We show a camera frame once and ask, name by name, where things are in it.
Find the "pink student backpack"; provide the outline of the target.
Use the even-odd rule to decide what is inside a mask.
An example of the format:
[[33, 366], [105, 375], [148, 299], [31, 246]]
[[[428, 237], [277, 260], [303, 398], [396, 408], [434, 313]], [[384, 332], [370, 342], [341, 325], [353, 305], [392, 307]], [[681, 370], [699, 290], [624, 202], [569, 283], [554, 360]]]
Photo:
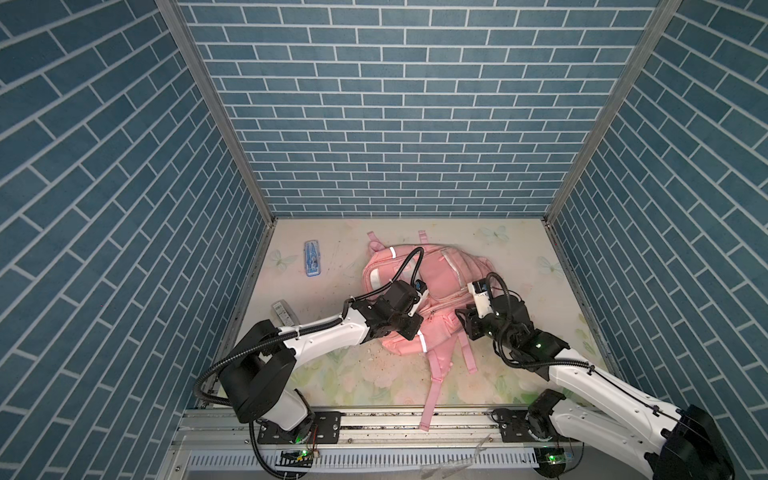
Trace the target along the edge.
[[417, 277], [427, 286], [427, 298], [417, 310], [423, 317], [422, 325], [412, 340], [399, 333], [390, 333], [381, 343], [390, 352], [401, 356], [417, 353], [426, 356], [431, 387], [419, 428], [427, 431], [443, 381], [453, 366], [456, 345], [461, 346], [468, 372], [477, 372], [470, 340], [455, 311], [474, 301], [468, 285], [485, 279], [493, 270], [493, 264], [484, 257], [471, 255], [453, 246], [431, 244], [423, 230], [419, 232], [419, 246], [424, 249], [425, 256]]

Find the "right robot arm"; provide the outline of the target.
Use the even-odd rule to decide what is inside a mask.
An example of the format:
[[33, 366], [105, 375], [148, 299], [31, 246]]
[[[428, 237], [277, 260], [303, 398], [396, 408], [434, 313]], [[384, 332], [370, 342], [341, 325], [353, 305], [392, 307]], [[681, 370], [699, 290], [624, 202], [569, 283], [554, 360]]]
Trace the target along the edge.
[[495, 293], [484, 281], [467, 289], [472, 300], [456, 314], [469, 338], [490, 338], [506, 366], [552, 385], [528, 408], [534, 438], [579, 440], [648, 479], [734, 478], [709, 413], [664, 402], [597, 367], [564, 340], [534, 327], [519, 297]]

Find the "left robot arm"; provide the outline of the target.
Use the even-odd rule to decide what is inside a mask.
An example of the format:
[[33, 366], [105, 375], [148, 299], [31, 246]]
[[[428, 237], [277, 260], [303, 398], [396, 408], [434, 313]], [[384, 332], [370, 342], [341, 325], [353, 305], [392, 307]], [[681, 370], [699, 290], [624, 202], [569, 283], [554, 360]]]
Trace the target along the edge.
[[412, 340], [423, 317], [417, 313], [429, 290], [422, 280], [391, 281], [359, 298], [350, 298], [335, 317], [296, 327], [265, 320], [252, 327], [215, 375], [239, 422], [276, 429], [281, 440], [306, 440], [316, 414], [304, 397], [287, 387], [294, 371], [333, 351], [383, 338], [390, 333]]

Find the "blue clear pencil case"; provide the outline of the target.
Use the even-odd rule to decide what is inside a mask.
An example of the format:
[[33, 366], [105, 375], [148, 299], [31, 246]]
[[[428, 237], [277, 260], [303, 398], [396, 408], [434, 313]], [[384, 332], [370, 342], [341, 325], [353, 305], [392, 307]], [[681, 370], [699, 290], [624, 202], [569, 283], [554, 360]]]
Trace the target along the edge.
[[317, 277], [321, 274], [321, 255], [318, 240], [306, 241], [303, 248], [304, 267], [307, 277]]

